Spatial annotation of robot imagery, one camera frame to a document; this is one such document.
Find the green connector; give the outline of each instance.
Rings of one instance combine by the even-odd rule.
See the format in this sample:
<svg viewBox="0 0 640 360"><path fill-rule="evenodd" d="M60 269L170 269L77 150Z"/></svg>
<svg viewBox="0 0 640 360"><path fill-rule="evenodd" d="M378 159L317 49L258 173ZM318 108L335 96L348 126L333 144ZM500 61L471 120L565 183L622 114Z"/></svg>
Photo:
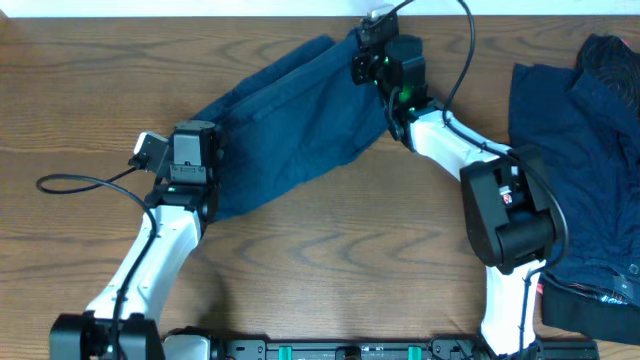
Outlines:
<svg viewBox="0 0 640 360"><path fill-rule="evenodd" d="M292 360L293 349L291 346L281 346L278 349L278 360Z"/></svg>
<svg viewBox="0 0 640 360"><path fill-rule="evenodd" d="M409 360L422 360L422 348L409 346Z"/></svg>

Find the white wall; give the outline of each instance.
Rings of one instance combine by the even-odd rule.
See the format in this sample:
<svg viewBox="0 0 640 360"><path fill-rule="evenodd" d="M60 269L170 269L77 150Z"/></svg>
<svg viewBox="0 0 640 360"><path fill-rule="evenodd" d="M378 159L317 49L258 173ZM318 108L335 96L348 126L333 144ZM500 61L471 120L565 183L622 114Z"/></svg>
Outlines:
<svg viewBox="0 0 640 360"><path fill-rule="evenodd" d="M401 0L0 0L9 17L361 16ZM476 15L640 15L640 0L467 0ZM456 0L416 0L405 15L463 14Z"/></svg>

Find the dark blue shirt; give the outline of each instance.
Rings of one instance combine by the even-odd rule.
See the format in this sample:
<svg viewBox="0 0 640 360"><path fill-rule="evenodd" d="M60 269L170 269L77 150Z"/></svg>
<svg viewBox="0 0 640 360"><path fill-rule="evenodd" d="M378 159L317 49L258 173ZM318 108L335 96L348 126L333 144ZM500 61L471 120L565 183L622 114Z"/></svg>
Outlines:
<svg viewBox="0 0 640 360"><path fill-rule="evenodd" d="M640 122L586 71L516 65L514 147L538 145L571 234L559 280L616 290L640 305Z"/></svg>

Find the wooden table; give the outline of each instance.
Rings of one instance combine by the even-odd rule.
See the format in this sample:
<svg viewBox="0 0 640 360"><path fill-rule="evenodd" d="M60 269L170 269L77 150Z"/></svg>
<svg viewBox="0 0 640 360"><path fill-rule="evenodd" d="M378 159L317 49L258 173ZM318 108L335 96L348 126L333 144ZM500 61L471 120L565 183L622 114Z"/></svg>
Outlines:
<svg viewBox="0 0 640 360"><path fill-rule="evenodd" d="M42 359L58 314L80 313L117 269L141 212L108 190L40 194L52 172L106 178L138 134L169 134L240 80L355 18L40 19L0 25L0 358ZM571 66L587 36L640 48L637 17L479 17L474 62L453 110L506 141L515 62ZM468 48L463 17L404 18L423 37L440 98ZM146 194L150 174L121 181ZM208 229L160 322L272 338L473 333L484 269L465 237L459 186L384 136L339 168ZM543 336L571 335L537 325ZM640 348L600 343L603 358Z"/></svg>

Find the blue fabric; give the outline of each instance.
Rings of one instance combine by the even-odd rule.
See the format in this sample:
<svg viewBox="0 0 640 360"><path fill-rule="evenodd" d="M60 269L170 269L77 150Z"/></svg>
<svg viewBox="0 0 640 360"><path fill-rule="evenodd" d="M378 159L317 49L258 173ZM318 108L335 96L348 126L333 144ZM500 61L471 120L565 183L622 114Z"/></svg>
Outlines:
<svg viewBox="0 0 640 360"><path fill-rule="evenodd" d="M351 80L358 52L353 31L337 44L321 36L193 117L220 125L228 139L216 220L245 214L351 163L384 133L378 90Z"/></svg>
<svg viewBox="0 0 640 360"><path fill-rule="evenodd" d="M607 85L640 119L640 54L634 53L619 37L589 36L580 50L576 68Z"/></svg>
<svg viewBox="0 0 640 360"><path fill-rule="evenodd" d="M587 72L514 68L512 145L539 146L571 234L568 257L551 272L611 290L614 276L623 275L640 305L640 122L634 110Z"/></svg>

